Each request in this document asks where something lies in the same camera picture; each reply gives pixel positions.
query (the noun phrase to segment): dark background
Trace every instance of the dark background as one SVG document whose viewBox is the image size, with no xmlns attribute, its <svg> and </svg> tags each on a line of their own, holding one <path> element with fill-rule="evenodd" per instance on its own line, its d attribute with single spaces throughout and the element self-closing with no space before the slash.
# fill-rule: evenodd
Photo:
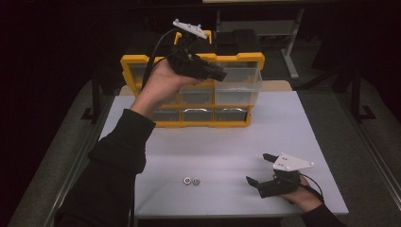
<svg viewBox="0 0 401 227">
<path fill-rule="evenodd" d="M 151 1 L 137 2 L 151 5 Z M 125 4 L 134 8 L 136 2 L 1 2 L 1 137 L 5 146 L 0 165 L 0 226 L 9 222 L 82 86 L 94 73 L 106 94 L 124 84 L 119 60 L 135 32 L 164 32 L 177 17 L 207 29 L 215 27 L 216 14 L 211 9 L 123 10 Z M 224 19 L 284 19 L 293 14 L 277 8 L 267 13 L 268 9 L 253 9 L 253 13 L 230 9 Z M 397 12 L 396 2 L 310 6 L 298 39 L 323 40 L 316 68 L 329 70 L 355 57 L 362 75 L 401 120 Z"/>
</svg>

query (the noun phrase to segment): small metal part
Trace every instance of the small metal part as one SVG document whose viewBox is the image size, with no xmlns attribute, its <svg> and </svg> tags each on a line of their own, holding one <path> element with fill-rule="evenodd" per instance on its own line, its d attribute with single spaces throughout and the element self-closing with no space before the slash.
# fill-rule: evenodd
<svg viewBox="0 0 401 227">
<path fill-rule="evenodd" d="M 201 180 L 199 180 L 198 178 L 194 178 L 194 180 L 192 181 L 192 183 L 194 185 L 199 185 L 201 183 Z"/>
<path fill-rule="evenodd" d="M 185 183 L 186 185 L 190 185 L 191 184 L 191 179 L 186 177 L 183 179 L 183 183 Z"/>
</svg>

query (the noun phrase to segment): yellow storage organizer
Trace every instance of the yellow storage organizer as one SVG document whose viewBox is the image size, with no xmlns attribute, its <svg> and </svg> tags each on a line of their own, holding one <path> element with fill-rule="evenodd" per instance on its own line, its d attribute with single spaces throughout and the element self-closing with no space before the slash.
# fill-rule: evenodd
<svg viewBox="0 0 401 227">
<path fill-rule="evenodd" d="M 180 33 L 176 35 L 175 43 L 180 36 Z M 225 80 L 208 79 L 202 84 L 183 87 L 153 114 L 156 127 L 224 128 L 250 125 L 252 108 L 262 87 L 260 70 L 264 66 L 265 56 L 261 52 L 240 52 L 235 55 L 199 53 L 198 56 L 224 67 L 227 72 Z M 124 80 L 135 96 L 141 93 L 147 63 L 146 54 L 128 53 L 121 59 Z"/>
</svg>

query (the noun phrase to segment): human hand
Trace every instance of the human hand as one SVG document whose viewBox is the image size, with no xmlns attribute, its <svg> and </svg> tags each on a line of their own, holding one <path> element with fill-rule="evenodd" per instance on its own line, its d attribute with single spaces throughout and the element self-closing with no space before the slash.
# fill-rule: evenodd
<svg viewBox="0 0 401 227">
<path fill-rule="evenodd" d="M 166 59 L 157 63 L 150 74 L 147 85 L 135 99 L 130 109 L 150 118 L 153 112 L 174 96 L 180 88 L 199 84 L 201 80 L 178 75 Z"/>
<path fill-rule="evenodd" d="M 304 176 L 300 175 L 300 179 L 301 179 L 301 184 L 309 185 Z M 306 189 L 300 186 L 294 192 L 285 195 L 280 195 L 280 197 L 288 201 L 291 201 L 296 206 L 298 206 L 298 208 L 304 213 L 311 211 L 317 208 L 318 206 L 322 205 L 322 202 L 315 195 L 313 195 L 311 192 L 307 191 Z"/>
</svg>

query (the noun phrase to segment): table surface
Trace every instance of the table surface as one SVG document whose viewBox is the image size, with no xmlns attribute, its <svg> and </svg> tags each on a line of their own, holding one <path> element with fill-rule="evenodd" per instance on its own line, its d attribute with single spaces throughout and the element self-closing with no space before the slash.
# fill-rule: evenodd
<svg viewBox="0 0 401 227">
<path fill-rule="evenodd" d="M 115 127 L 134 97 L 117 96 L 100 138 Z M 302 172 L 322 188 L 334 214 L 347 207 L 324 160 L 296 92 L 261 92 L 246 128 L 156 128 L 147 142 L 147 166 L 136 178 L 139 218 L 282 217 L 298 214 L 278 197 L 261 199 L 245 176 L 272 180 L 272 163 L 263 153 L 282 152 L 312 161 Z M 185 177 L 200 185 L 185 185 Z"/>
</svg>

